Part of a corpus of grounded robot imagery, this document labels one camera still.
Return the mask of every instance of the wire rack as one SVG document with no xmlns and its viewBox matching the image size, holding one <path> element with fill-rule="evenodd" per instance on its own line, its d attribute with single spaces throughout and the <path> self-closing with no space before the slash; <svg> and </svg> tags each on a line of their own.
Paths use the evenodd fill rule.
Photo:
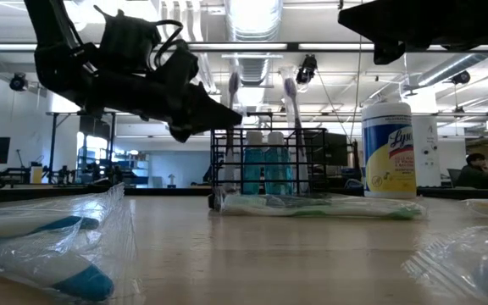
<svg viewBox="0 0 488 305">
<path fill-rule="evenodd" d="M 264 143 L 263 145 L 248 145 L 246 143 L 246 133 L 248 131 L 261 131 L 263 137 L 267 136 L 272 131 L 280 131 L 285 134 L 285 144 L 283 145 L 269 145 Z M 215 194 L 215 189 L 221 187 L 224 183 L 232 183 L 236 186 L 236 191 L 244 189 L 246 183 L 259 183 L 260 193 L 264 193 L 264 184 L 269 182 L 291 182 L 293 183 L 293 190 L 295 195 L 301 195 L 304 193 L 301 187 L 302 182 L 307 182 L 308 192 L 317 191 L 327 186 L 327 163 L 325 148 L 325 134 L 327 130 L 323 128 L 234 128 L 232 130 L 212 130 L 211 131 L 211 175 L 212 175 L 212 188 Z M 227 137 L 233 135 L 233 155 L 235 162 L 225 162 L 225 153 L 227 152 Z M 303 141 L 298 141 L 297 138 L 301 137 Z M 294 179 L 291 180 L 269 180 L 264 177 L 261 180 L 245 180 L 244 179 L 244 152 L 246 148 L 263 148 L 270 147 L 285 147 L 291 153 L 290 162 L 259 162 L 259 163 L 246 163 L 246 165 L 262 165 L 263 169 L 267 165 L 290 165 L 293 171 Z M 314 160 L 314 154 L 316 152 L 323 152 L 322 160 Z M 226 165 L 234 165 L 234 171 L 240 172 L 240 179 L 236 177 L 234 180 L 223 180 L 219 177 L 219 170 Z M 301 170 L 308 170 L 308 178 L 301 179 Z"/>
</svg>

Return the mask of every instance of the workbench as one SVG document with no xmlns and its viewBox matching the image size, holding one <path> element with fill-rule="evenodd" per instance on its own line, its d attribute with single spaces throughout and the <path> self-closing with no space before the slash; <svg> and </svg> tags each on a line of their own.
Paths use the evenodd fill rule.
<svg viewBox="0 0 488 305">
<path fill-rule="evenodd" d="M 488 225 L 457 201 L 427 220 L 223 217 L 206 197 L 125 197 L 146 304 L 478 304 L 415 283 L 401 264 L 438 235 Z M 0 278 L 1 304 L 53 304 Z"/>
</svg>

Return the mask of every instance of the white ceiling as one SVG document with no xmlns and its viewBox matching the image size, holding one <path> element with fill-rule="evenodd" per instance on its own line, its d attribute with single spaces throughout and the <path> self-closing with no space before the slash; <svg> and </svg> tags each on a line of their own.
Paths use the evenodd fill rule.
<svg viewBox="0 0 488 305">
<path fill-rule="evenodd" d="M 102 3 L 121 3 L 120 0 L 105 0 Z M 151 5 L 150 0 L 133 1 L 137 5 Z M 360 1 L 348 1 L 351 6 Z M 202 35 L 208 42 L 227 41 L 225 16 L 223 12 L 223 0 L 202 0 Z M 359 43 L 360 37 L 345 27 L 338 25 L 338 10 L 336 2 L 322 0 L 285 0 L 280 28 L 280 42 L 354 42 Z M 86 41 L 99 42 L 103 33 L 103 25 L 88 25 L 80 32 Z M 0 42 L 31 42 L 36 41 L 35 33 L 24 5 L 21 1 L 0 1 Z M 261 109 L 278 111 L 283 95 L 281 78 L 278 76 L 278 68 L 283 66 L 298 66 L 304 59 L 304 53 L 280 53 L 283 58 L 273 59 L 269 84 L 273 86 L 265 91 L 263 106 Z M 310 83 L 308 91 L 299 96 L 303 112 L 318 112 L 331 110 L 329 99 L 336 104 L 341 111 L 352 111 L 356 102 L 359 104 L 372 93 L 385 86 L 386 81 L 395 80 L 405 73 L 424 73 L 438 64 L 454 56 L 449 53 L 409 53 L 406 62 L 400 59 L 396 62 L 377 66 L 373 63 L 372 53 L 316 53 L 321 79 L 316 75 Z M 223 59 L 222 53 L 210 53 L 208 61 L 216 81 L 216 86 L 221 90 L 221 100 L 224 102 L 227 96 L 227 80 L 230 73 L 230 62 Z M 0 53 L 0 73 L 28 72 L 28 77 L 35 78 L 35 67 L 31 53 Z M 456 102 L 464 103 L 488 95 L 488 80 L 477 80 L 488 76 L 488 59 L 469 69 L 472 82 L 468 88 L 460 86 L 458 93 L 453 93 L 452 86 L 440 85 L 436 88 L 437 104 L 440 110 L 454 108 Z M 487 111 L 488 103 L 482 103 L 472 111 Z M 119 118 L 122 122 L 130 124 L 134 119 Z M 319 117 L 316 122 L 333 121 L 336 118 Z M 471 119 L 468 122 L 483 122 L 484 119 Z"/>
</svg>

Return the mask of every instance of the desk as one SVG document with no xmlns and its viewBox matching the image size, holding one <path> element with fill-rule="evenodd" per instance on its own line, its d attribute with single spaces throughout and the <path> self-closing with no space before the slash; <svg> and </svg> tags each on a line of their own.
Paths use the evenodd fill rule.
<svg viewBox="0 0 488 305">
<path fill-rule="evenodd" d="M 431 237 L 468 226 L 454 201 L 424 199 L 430 220 L 220 217 L 206 197 L 126 197 L 146 304 L 463 304 L 400 268 Z M 52 304 L 0 279 L 0 303 Z"/>
</svg>

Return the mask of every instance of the ceiling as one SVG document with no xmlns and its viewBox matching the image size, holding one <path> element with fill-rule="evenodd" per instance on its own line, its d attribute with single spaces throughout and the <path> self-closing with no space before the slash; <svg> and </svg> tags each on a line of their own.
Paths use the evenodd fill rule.
<svg viewBox="0 0 488 305">
<path fill-rule="evenodd" d="M 157 12 L 159 0 L 122 1 L 122 0 L 91 0 L 96 1 L 103 9 L 114 6 L 123 8 L 126 14 L 149 16 Z M 346 6 L 361 3 L 346 0 Z M 191 8 L 191 1 L 186 3 Z M 224 1 L 200 1 L 201 30 L 206 42 L 227 42 Z M 281 18 L 279 42 L 368 42 L 337 23 L 338 2 L 322 0 L 285 0 Z M 162 14 L 166 3 L 161 2 Z M 103 33 L 103 24 L 88 24 L 80 31 L 85 41 L 99 42 Z M 22 1 L 0 1 L 0 43 L 35 43 L 36 37 L 31 22 L 25 12 Z M 258 110 L 280 111 L 283 97 L 282 79 L 279 77 L 280 67 L 299 66 L 305 53 L 272 53 L 278 58 L 272 59 L 269 68 L 269 79 L 263 102 Z M 208 63 L 212 77 L 219 89 L 219 99 L 227 101 L 227 82 L 230 76 L 230 60 L 222 57 L 227 53 L 208 53 Z M 367 101 L 373 93 L 380 90 L 390 81 L 400 81 L 404 75 L 419 75 L 449 60 L 456 54 L 452 53 L 408 53 L 388 65 L 378 66 L 373 63 L 372 53 L 316 53 L 319 72 L 311 81 L 307 91 L 298 96 L 303 114 L 310 112 L 332 111 L 333 107 L 342 112 L 355 110 L 356 105 Z M 11 75 L 13 72 L 26 72 L 28 78 L 34 80 L 35 65 L 32 53 L 0 53 L 0 75 Z M 471 107 L 472 103 L 488 96 L 488 59 L 468 69 L 472 80 L 468 85 L 457 87 L 439 84 L 434 87 L 436 103 L 439 111 L 451 111 L 456 104 L 467 103 L 467 111 L 488 112 L 488 101 Z M 328 128 L 336 128 L 338 118 L 331 116 L 310 115 L 305 119 L 311 124 L 325 123 Z M 454 122 L 454 118 L 440 118 L 442 125 Z M 466 119 L 465 127 L 483 125 L 486 118 Z M 138 118 L 119 116 L 121 124 L 144 124 Z"/>
</svg>

